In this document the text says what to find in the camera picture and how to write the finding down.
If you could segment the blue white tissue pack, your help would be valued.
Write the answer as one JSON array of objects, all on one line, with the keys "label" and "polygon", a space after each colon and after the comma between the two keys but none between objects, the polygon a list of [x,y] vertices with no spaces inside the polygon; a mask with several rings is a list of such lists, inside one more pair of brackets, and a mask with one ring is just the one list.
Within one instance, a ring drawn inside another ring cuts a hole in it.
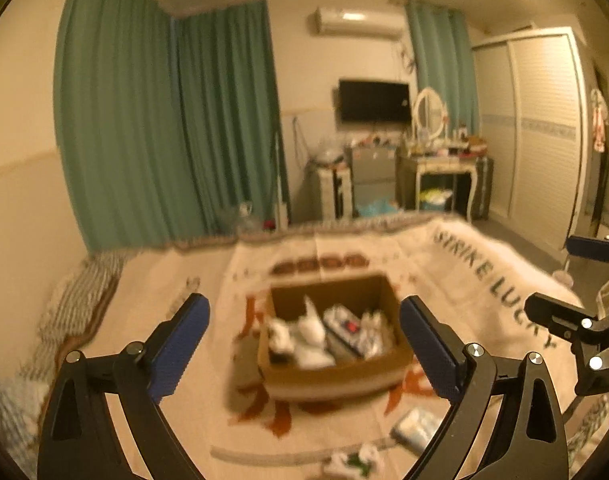
[{"label": "blue white tissue pack", "polygon": [[412,408],[391,428],[390,436],[416,456],[422,455],[437,434],[442,418],[425,408]]}]

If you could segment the white cloth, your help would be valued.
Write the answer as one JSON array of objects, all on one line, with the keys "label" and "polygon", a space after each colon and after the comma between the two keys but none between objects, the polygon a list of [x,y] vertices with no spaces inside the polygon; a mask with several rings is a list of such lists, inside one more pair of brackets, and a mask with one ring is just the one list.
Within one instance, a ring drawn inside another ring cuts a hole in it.
[{"label": "white cloth", "polygon": [[364,359],[385,356],[396,345],[393,326],[381,310],[362,314],[358,348]]}]

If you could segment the tissue pack with barcode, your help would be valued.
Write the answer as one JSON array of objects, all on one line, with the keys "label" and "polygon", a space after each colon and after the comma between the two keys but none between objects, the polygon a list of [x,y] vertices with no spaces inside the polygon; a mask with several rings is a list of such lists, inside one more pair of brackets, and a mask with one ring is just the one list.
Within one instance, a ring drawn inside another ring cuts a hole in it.
[{"label": "tissue pack with barcode", "polygon": [[361,320],[342,304],[334,304],[323,313],[324,326],[356,356],[364,358],[367,350],[362,337]]}]

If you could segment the small white sock ball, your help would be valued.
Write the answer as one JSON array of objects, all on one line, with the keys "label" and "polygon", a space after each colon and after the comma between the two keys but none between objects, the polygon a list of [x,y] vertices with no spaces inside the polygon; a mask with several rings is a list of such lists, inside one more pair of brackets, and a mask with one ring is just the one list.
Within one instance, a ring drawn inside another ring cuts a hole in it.
[{"label": "small white sock ball", "polygon": [[276,356],[291,358],[294,355],[296,344],[288,323],[280,318],[269,318],[266,327],[268,327],[270,351]]}]

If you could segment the checkered bed sheet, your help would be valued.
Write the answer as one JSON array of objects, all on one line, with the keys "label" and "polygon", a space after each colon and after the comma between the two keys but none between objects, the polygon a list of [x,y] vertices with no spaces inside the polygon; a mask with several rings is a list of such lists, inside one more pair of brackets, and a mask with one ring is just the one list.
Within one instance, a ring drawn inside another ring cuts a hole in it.
[{"label": "checkered bed sheet", "polygon": [[27,479],[38,471],[40,433],[53,385],[68,352],[96,336],[132,250],[90,255],[54,286],[19,370],[0,373],[0,443]]}]

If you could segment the hanging red white clothing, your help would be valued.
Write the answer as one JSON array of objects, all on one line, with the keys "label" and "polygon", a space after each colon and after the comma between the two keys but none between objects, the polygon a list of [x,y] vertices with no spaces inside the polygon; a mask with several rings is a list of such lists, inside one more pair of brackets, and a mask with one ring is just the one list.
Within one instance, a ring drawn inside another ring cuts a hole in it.
[{"label": "hanging red white clothing", "polygon": [[606,127],[609,125],[608,105],[599,88],[591,90],[590,100],[592,105],[593,150],[604,153],[606,151]]}]

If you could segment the white louvered wardrobe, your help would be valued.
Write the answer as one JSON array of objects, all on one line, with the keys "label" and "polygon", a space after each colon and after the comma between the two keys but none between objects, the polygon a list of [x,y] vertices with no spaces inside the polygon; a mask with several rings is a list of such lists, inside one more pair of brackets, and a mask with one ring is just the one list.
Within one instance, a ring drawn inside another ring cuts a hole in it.
[{"label": "white louvered wardrobe", "polygon": [[473,49],[479,133],[493,162],[489,214],[556,259],[585,200],[588,98],[569,27],[513,32]]}]

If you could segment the white dressing table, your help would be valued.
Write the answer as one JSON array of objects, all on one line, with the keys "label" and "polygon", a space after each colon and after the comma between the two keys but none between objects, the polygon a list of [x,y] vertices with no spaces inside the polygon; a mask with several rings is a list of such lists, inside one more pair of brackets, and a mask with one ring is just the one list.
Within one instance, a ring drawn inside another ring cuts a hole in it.
[{"label": "white dressing table", "polygon": [[474,198],[480,177],[476,157],[449,156],[397,156],[397,201],[404,210],[421,208],[422,185],[425,177],[450,177],[453,194],[457,194],[457,178],[469,176],[465,218],[474,221]]}]

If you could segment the white oval mirror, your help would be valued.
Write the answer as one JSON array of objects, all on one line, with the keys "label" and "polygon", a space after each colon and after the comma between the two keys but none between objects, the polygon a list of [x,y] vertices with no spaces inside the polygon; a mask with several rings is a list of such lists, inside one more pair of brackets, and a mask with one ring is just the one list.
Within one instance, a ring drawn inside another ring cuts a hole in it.
[{"label": "white oval mirror", "polygon": [[447,104],[439,93],[431,87],[419,91],[412,108],[412,125],[419,139],[437,140],[445,131],[447,122]]}]

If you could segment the brown cardboard box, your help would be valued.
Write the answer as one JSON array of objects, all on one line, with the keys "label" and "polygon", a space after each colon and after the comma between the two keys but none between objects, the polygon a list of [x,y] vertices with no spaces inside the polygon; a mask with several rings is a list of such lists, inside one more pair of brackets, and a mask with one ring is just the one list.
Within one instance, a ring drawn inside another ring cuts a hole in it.
[{"label": "brown cardboard box", "polygon": [[[383,311],[393,326],[395,348],[385,356],[360,358],[325,327],[326,349],[335,358],[335,366],[304,370],[295,363],[293,356],[276,356],[268,346],[266,322],[269,318],[284,320],[294,337],[296,322],[306,313],[304,296],[313,301],[321,321],[324,311],[334,304],[342,304],[360,320],[365,312]],[[402,334],[399,314],[397,292],[382,273],[272,287],[265,304],[257,355],[260,376],[269,397],[292,403],[339,401],[368,396],[398,385],[413,358],[407,338]]]}]

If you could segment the narrow green curtain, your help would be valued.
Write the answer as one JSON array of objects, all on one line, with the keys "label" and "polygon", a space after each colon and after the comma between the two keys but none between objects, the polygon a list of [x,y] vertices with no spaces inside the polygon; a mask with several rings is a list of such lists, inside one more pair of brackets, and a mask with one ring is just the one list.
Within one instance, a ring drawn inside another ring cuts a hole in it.
[{"label": "narrow green curtain", "polygon": [[419,90],[437,91],[447,104],[449,131],[479,130],[474,55],[465,15],[460,10],[410,1],[405,6]]}]

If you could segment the white storage cabinet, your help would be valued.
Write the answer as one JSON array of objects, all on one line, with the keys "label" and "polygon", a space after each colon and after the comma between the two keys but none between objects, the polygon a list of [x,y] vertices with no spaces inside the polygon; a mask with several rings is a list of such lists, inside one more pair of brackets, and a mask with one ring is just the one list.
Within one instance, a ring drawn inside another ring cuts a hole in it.
[{"label": "white storage cabinet", "polygon": [[315,219],[341,220],[353,217],[351,171],[339,168],[313,167],[310,170]]}]

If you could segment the white air conditioner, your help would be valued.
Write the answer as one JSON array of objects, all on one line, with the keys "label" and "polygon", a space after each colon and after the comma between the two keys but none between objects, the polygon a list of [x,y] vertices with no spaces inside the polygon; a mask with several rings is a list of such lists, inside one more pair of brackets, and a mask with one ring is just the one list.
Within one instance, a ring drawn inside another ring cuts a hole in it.
[{"label": "white air conditioner", "polygon": [[369,36],[398,40],[407,27],[402,14],[388,11],[319,6],[314,16],[321,35]]}]

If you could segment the large green curtain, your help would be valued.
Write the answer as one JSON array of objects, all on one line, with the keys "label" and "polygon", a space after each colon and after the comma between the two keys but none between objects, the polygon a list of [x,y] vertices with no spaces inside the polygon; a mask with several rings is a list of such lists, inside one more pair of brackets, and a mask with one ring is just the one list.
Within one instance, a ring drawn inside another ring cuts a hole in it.
[{"label": "large green curtain", "polygon": [[171,18],[154,0],[66,0],[56,141],[86,248],[160,246],[261,221],[285,194],[269,6]]}]

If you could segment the black wall television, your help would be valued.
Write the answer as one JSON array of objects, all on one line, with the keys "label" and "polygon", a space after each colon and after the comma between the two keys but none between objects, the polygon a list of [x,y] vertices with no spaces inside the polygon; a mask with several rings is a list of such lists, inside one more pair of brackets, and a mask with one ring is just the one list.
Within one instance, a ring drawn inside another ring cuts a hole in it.
[{"label": "black wall television", "polygon": [[408,125],[412,120],[410,87],[406,82],[341,79],[338,112],[343,122]]}]

